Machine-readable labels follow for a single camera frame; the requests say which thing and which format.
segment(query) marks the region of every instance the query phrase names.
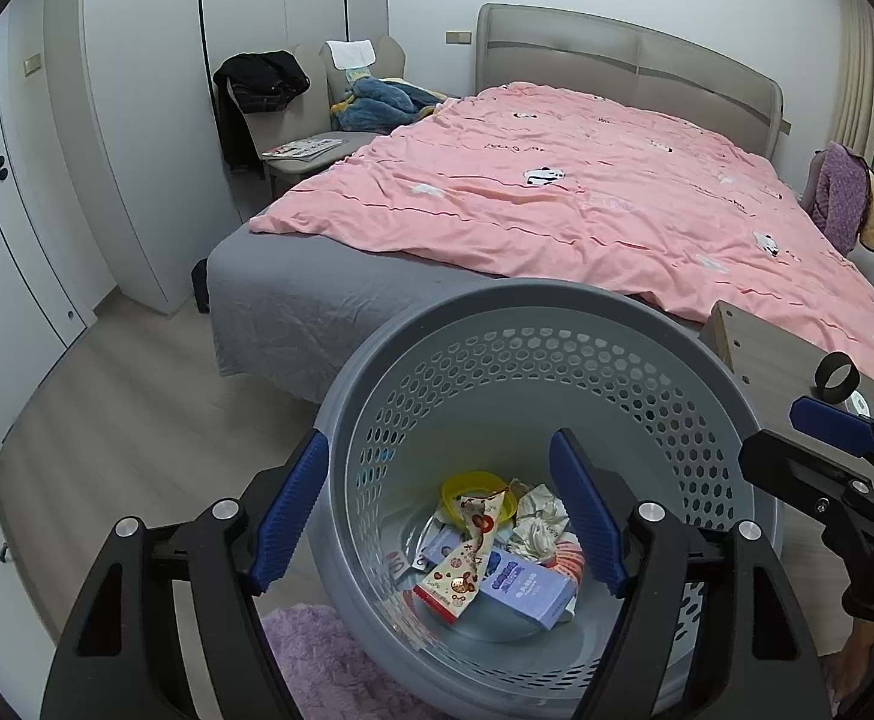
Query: gray headboard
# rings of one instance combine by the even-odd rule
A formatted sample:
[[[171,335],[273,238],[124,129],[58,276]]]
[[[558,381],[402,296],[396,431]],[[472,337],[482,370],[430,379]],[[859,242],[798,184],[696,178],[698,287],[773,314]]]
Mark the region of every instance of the gray headboard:
[[[477,91],[530,81],[657,111],[768,159],[783,118],[776,81],[672,35],[568,10],[486,4]]]

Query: curtain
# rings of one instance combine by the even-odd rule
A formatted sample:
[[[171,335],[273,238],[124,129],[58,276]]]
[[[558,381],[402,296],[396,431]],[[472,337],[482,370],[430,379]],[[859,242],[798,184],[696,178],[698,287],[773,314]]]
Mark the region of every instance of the curtain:
[[[829,140],[874,156],[874,10],[866,0],[840,0],[841,50]]]

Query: chair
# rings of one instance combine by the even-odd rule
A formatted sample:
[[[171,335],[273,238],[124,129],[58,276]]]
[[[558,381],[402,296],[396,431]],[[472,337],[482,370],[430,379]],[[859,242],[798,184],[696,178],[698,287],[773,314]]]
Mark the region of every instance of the chair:
[[[257,153],[262,154],[301,138],[334,138],[343,142],[313,159],[263,160],[272,196],[277,196],[277,182],[294,186],[308,175],[324,170],[376,138],[373,132],[332,131],[328,79],[319,51],[312,46],[297,46],[294,57],[310,79],[310,88],[280,113],[243,114]],[[229,79],[227,93],[234,98]]]
[[[373,52],[377,57],[370,69],[373,77],[376,79],[402,79],[407,66],[407,55],[400,47],[400,43],[397,43],[390,35],[383,35],[371,40],[371,44],[373,44]],[[349,91],[347,74],[342,70],[337,70],[334,66],[333,54],[325,43],[320,46],[320,59],[323,60],[325,67],[330,98],[333,103],[342,103],[347,98]]]

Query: wooden floor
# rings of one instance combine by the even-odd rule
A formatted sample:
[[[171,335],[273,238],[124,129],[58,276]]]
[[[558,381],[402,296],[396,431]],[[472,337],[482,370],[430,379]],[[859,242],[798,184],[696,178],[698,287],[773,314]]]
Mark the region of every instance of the wooden floor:
[[[316,407],[248,377],[217,373],[209,317],[192,303],[171,319],[117,295],[24,410],[0,454],[0,511],[17,567],[52,635],[66,620],[109,529],[137,514],[149,526],[195,517],[282,464]],[[819,526],[790,509],[784,565],[818,650],[849,631],[841,562]],[[179,589],[181,635],[198,703],[215,716],[192,605]],[[301,539],[261,613],[329,603]]]

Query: gray plastic basket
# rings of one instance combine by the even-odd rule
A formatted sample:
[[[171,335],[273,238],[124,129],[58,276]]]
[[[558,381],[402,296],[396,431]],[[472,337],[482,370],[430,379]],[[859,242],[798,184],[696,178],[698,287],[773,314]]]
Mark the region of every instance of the gray plastic basket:
[[[697,338],[620,295],[507,279],[392,319],[357,350],[317,418],[330,474],[309,526],[338,613],[368,654],[454,717],[570,717],[620,603],[584,578],[573,622],[551,632],[478,596],[454,626],[395,584],[443,480],[486,469],[551,483],[550,437],[570,427],[640,499],[726,529],[755,519],[779,551],[779,502],[737,464],[757,429],[731,373]],[[701,588],[687,586],[657,706],[680,698]]]

